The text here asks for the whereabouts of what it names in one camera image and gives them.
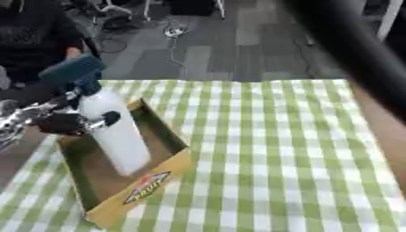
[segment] yellow box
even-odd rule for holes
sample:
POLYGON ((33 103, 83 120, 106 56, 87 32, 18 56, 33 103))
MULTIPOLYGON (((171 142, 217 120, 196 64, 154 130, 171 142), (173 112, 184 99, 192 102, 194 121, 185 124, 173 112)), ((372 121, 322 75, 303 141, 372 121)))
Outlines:
POLYGON ((143 99, 129 109, 152 157, 129 177, 117 173, 92 137, 58 140, 83 216, 100 228, 112 226, 191 164, 186 142, 143 99))

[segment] spray bottle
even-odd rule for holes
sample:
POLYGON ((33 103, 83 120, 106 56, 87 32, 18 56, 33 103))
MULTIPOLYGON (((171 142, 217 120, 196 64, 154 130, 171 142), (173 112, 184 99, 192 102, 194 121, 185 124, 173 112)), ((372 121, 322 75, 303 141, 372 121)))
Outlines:
POLYGON ((79 113, 90 120, 99 119, 108 111, 120 114, 116 123, 95 131, 92 136, 114 168, 122 176, 129 176, 150 161, 150 153, 125 102, 114 92, 103 89, 97 81, 97 73, 102 69, 102 62, 84 54, 48 68, 40 73, 40 77, 56 85, 74 83, 82 96, 79 113))

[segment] person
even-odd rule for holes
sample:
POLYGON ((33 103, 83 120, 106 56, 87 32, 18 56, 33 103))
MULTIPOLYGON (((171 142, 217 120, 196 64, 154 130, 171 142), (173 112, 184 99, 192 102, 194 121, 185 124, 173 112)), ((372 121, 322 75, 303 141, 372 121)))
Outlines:
POLYGON ((0 0, 0 65, 14 84, 82 53, 82 35, 57 0, 0 0))

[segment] checkered tablecloth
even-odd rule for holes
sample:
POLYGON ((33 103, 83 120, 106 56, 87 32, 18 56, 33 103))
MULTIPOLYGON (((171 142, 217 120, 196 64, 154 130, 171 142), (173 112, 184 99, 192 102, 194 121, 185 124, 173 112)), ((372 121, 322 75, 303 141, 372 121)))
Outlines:
MULTIPOLYGON (((111 231, 406 231, 405 201, 345 81, 106 87, 146 98, 196 162, 111 231)), ((54 136, 0 196, 0 230, 96 230, 54 136)))

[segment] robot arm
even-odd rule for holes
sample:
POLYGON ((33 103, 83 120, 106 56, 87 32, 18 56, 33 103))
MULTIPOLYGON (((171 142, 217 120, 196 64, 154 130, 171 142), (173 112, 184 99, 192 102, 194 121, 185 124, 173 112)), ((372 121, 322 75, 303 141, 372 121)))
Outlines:
POLYGON ((120 119, 121 116, 116 111, 107 111, 100 118, 91 120, 78 113, 55 113, 81 95, 78 88, 60 94, 61 86, 89 73, 94 75, 101 69, 97 64, 98 60, 93 59, 95 58, 84 55, 75 61, 59 64, 59 68, 44 72, 48 75, 71 77, 67 78, 67 81, 61 78, 56 82, 53 78, 52 82, 43 81, 23 90, 0 92, 0 153, 18 142, 30 126, 38 126, 40 131, 45 133, 81 136, 110 127, 120 119), (85 64, 89 69, 72 72, 77 68, 77 64, 85 64))

